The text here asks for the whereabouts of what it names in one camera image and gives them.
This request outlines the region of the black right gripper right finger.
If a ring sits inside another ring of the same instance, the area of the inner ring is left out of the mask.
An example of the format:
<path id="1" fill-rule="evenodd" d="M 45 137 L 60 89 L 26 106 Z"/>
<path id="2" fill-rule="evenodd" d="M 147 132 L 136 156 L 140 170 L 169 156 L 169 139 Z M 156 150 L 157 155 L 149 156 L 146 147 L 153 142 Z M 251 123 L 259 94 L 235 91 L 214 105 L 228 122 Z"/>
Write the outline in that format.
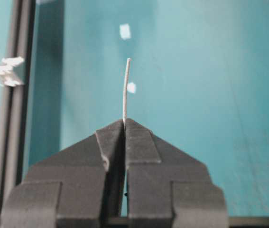
<path id="1" fill-rule="evenodd" d="M 202 162 L 132 119 L 125 136 L 129 227 L 228 227 L 224 193 Z"/>

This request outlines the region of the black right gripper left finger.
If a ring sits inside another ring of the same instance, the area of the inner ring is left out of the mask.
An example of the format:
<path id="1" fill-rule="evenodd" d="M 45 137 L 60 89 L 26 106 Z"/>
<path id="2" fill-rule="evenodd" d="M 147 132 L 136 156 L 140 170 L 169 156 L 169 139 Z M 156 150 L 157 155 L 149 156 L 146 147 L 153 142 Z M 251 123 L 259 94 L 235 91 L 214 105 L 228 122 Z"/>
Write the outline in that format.
<path id="1" fill-rule="evenodd" d="M 124 124 L 117 120 L 34 164 L 6 200 L 3 228 L 99 228 L 121 214 Z"/>

